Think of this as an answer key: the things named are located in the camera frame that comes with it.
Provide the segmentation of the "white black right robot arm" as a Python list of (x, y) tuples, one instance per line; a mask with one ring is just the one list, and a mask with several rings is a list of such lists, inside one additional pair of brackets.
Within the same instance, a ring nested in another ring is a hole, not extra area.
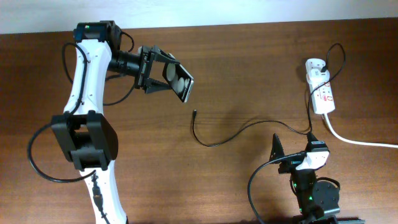
[(335, 214), (340, 212), (340, 183), (315, 173), (325, 166), (329, 155), (325, 142), (313, 134), (307, 135), (303, 151), (286, 155), (278, 135), (273, 135), (269, 161), (279, 165), (279, 174), (290, 174), (290, 188), (301, 213), (294, 218), (297, 223), (333, 223)]

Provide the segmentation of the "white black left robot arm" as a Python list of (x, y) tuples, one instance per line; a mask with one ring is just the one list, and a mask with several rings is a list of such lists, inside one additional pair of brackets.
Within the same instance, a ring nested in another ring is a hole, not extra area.
[(173, 55), (158, 46), (143, 46), (139, 54), (123, 52), (124, 32), (114, 21), (81, 22), (73, 31), (76, 69), (72, 91), (62, 115), (52, 118), (51, 128), (68, 162), (85, 182), (96, 223), (127, 223), (114, 173), (118, 136), (104, 117), (104, 87), (108, 71), (134, 77), (133, 88), (146, 93), (172, 86), (150, 78), (154, 62), (180, 66)]

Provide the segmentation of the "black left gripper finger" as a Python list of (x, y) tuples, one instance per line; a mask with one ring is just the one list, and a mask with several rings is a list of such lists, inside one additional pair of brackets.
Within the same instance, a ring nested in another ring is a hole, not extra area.
[(154, 54), (153, 58), (156, 62), (163, 63), (171, 63), (180, 65), (180, 62), (173, 58), (172, 56), (166, 54), (163, 50), (161, 50), (158, 46), (154, 45), (151, 49), (151, 53)]
[(148, 78), (144, 85), (145, 94), (155, 93), (157, 91), (171, 90), (169, 84)]

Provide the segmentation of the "black smartphone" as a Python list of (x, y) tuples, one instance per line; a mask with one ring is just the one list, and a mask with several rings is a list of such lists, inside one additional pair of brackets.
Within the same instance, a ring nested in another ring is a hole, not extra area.
[(187, 69), (181, 64), (167, 63), (162, 76), (180, 101), (186, 103), (194, 84), (194, 78)]

